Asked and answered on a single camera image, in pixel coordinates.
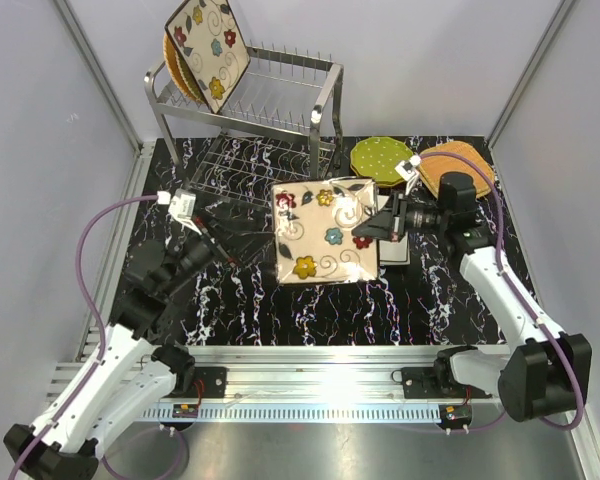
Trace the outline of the cream square plate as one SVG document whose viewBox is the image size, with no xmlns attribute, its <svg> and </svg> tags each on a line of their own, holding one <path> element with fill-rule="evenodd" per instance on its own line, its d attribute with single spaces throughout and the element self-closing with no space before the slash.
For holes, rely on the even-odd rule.
<svg viewBox="0 0 600 480">
<path fill-rule="evenodd" d="M 410 253 L 405 220 L 393 218 L 393 207 L 401 209 L 407 198 L 404 192 L 393 192 L 390 196 L 378 197 L 377 224 L 383 230 L 379 247 L 380 263 L 384 266 L 408 265 Z"/>
</svg>

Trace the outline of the fruit pattern square plate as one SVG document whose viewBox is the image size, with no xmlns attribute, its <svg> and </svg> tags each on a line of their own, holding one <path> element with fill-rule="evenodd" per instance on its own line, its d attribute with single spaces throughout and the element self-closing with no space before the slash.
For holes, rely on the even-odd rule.
<svg viewBox="0 0 600 480">
<path fill-rule="evenodd" d="M 377 213 L 377 187 L 355 177 L 277 183 L 271 189 L 281 285 L 358 283 L 379 276 L 377 241 L 352 230 Z"/>
</svg>

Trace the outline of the green polka dot plate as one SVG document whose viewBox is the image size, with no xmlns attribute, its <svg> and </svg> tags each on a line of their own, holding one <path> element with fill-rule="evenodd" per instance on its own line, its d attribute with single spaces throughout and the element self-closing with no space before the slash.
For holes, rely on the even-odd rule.
<svg viewBox="0 0 600 480">
<path fill-rule="evenodd" d="M 404 142 L 391 137 L 369 137 L 351 150 L 350 167 L 357 176 L 371 178 L 379 187 L 394 187 L 404 182 L 395 167 L 412 156 Z"/>
</svg>

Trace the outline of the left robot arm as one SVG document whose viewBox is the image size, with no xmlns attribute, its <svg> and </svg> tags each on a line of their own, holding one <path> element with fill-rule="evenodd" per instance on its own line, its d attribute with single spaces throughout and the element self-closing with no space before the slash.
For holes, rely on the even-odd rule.
<svg viewBox="0 0 600 480">
<path fill-rule="evenodd" d="M 144 410 L 198 386 L 194 357 L 162 341 L 183 310 L 179 293 L 214 261 L 247 263 L 271 232 L 255 219 L 205 214 L 187 216 L 182 226 L 181 244 L 150 239 L 132 249 L 125 271 L 130 288 L 109 322 L 99 324 L 96 349 L 43 413 L 7 431 L 3 443 L 14 461 L 12 476 L 90 479 Z"/>
</svg>

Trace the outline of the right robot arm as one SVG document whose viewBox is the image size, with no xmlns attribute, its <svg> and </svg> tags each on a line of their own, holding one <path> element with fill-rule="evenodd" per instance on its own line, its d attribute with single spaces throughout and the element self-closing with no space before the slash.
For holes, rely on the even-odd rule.
<svg viewBox="0 0 600 480">
<path fill-rule="evenodd" d="M 510 354 L 486 354 L 475 346 L 438 352 L 433 385 L 445 397 L 468 387 L 496 396 L 517 422 L 573 412 L 562 430 L 582 421 L 592 348 L 581 334 L 569 335 L 544 313 L 506 261 L 502 233 L 492 232 L 477 215 L 476 188 L 462 172 L 440 180 L 437 203 L 412 202 L 394 194 L 375 215 L 355 227 L 357 236 L 398 242 L 410 231 L 436 235 L 450 264 L 474 289 L 504 334 Z"/>
</svg>

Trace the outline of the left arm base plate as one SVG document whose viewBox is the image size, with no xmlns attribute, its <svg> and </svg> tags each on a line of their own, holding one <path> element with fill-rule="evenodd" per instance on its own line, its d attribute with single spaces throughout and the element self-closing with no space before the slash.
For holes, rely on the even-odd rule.
<svg viewBox="0 0 600 480">
<path fill-rule="evenodd" d="M 228 369 L 226 367 L 196 367 L 193 376 L 181 385 L 180 390 L 175 390 L 173 398 L 222 399 L 227 387 Z"/>
</svg>

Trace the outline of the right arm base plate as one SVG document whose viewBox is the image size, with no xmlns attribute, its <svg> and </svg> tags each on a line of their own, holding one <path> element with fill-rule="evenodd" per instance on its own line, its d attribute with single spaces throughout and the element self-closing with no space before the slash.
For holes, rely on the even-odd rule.
<svg viewBox="0 0 600 480">
<path fill-rule="evenodd" d="M 391 380 L 400 385 L 405 399 L 490 399 L 492 395 L 461 385 L 445 371 L 431 366 L 402 367 L 391 373 Z"/>
</svg>

